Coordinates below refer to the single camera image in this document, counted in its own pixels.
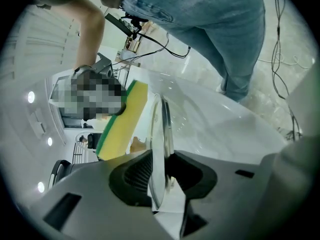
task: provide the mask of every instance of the round light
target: round light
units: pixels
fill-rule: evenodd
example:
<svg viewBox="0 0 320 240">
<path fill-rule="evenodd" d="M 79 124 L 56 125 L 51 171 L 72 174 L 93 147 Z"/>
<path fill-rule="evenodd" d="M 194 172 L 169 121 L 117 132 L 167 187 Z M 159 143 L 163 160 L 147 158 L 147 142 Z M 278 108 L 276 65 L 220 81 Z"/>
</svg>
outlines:
<svg viewBox="0 0 320 240">
<path fill-rule="evenodd" d="M 35 93 L 33 92 L 33 91 L 30 91 L 29 93 L 28 93 L 28 102 L 29 103 L 32 103 L 32 102 L 34 102 L 35 101 Z"/>
<path fill-rule="evenodd" d="M 43 193 L 45 191 L 45 185 L 42 182 L 38 183 L 38 190 L 40 193 Z"/>
<path fill-rule="evenodd" d="M 51 146 L 52 145 L 52 138 L 49 137 L 48 140 L 47 140 L 47 143 L 48 143 L 49 146 Z"/>
</svg>

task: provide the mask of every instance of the sponge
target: sponge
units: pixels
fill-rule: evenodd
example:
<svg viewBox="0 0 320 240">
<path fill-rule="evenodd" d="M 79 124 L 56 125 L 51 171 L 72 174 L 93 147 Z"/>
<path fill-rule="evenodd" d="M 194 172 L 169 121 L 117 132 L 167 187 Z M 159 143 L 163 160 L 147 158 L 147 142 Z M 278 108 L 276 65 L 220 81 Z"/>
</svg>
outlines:
<svg viewBox="0 0 320 240">
<path fill-rule="evenodd" d="M 96 147 L 96 155 L 110 160 L 126 153 L 140 115 L 147 103 L 148 85 L 134 80 L 126 91 L 126 108 L 121 115 L 113 115 Z"/>
</svg>

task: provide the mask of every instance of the jeans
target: jeans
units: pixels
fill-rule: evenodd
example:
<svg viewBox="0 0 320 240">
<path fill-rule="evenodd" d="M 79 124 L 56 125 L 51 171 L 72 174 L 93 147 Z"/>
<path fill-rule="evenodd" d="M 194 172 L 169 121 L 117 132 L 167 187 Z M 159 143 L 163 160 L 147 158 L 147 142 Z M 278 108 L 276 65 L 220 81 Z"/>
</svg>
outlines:
<svg viewBox="0 0 320 240">
<path fill-rule="evenodd" d="M 227 97 L 238 102 L 248 94 L 265 36 L 263 0 L 123 0 L 122 8 L 208 59 Z"/>
</svg>

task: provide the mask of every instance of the tiled floor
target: tiled floor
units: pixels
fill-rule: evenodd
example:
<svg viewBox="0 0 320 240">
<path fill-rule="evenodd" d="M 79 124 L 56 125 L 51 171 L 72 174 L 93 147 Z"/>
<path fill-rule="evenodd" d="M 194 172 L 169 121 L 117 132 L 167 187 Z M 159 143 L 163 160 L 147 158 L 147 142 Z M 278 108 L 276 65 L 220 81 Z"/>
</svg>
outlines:
<svg viewBox="0 0 320 240">
<path fill-rule="evenodd" d="M 278 20 L 274 0 L 264 0 L 264 3 L 266 34 L 259 59 L 270 61 L 277 38 Z M 281 58 L 288 64 L 294 64 L 294 56 L 296 56 L 299 64 L 302 65 L 302 67 L 297 64 L 281 63 L 280 65 L 278 73 L 291 92 L 306 74 L 308 68 L 311 67 L 318 52 L 318 46 L 313 40 L 308 25 L 289 0 L 286 0 L 280 27 L 281 53 L 283 56 Z M 166 32 L 158 26 L 153 26 L 148 35 L 162 44 L 166 43 Z M 187 52 L 185 44 L 171 35 L 169 38 L 168 48 L 170 50 L 181 55 Z M 157 44 L 145 39 L 140 45 L 138 54 L 141 55 L 158 49 Z M 142 68 L 177 76 L 213 90 L 221 82 L 221 77 L 214 67 L 193 49 L 185 59 L 176 58 L 168 52 L 162 51 L 143 57 L 139 62 Z M 279 92 L 286 96 L 285 88 L 281 82 L 276 80 L 275 83 Z M 241 104 L 264 118 L 276 129 L 281 128 L 284 131 L 292 129 L 289 109 L 286 102 L 280 99 L 274 90 L 271 64 L 268 62 L 257 61 L 249 94 Z"/>
</svg>

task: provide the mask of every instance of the white panel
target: white panel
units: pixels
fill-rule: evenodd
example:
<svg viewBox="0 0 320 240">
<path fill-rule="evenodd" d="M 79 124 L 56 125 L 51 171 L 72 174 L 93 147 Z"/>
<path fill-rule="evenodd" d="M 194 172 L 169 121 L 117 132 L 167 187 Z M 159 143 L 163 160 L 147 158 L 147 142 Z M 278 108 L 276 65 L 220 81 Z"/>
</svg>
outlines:
<svg viewBox="0 0 320 240">
<path fill-rule="evenodd" d="M 180 229 L 184 218 L 183 212 L 158 212 L 154 217 L 173 239 L 180 239 Z"/>
<path fill-rule="evenodd" d="M 79 44 L 73 19 L 29 6 L 17 20 L 0 59 L 1 89 L 24 88 L 73 67 Z"/>
<path fill-rule="evenodd" d="M 66 147 L 63 132 L 55 126 L 44 79 L 73 67 L 78 29 L 72 19 L 30 6 L 12 28 L 0 57 L 0 164 L 16 201 L 25 207 L 42 195 L 38 182 L 46 192 L 55 162 L 72 159 L 71 141 Z M 32 104 L 29 91 L 35 93 Z"/>
</svg>

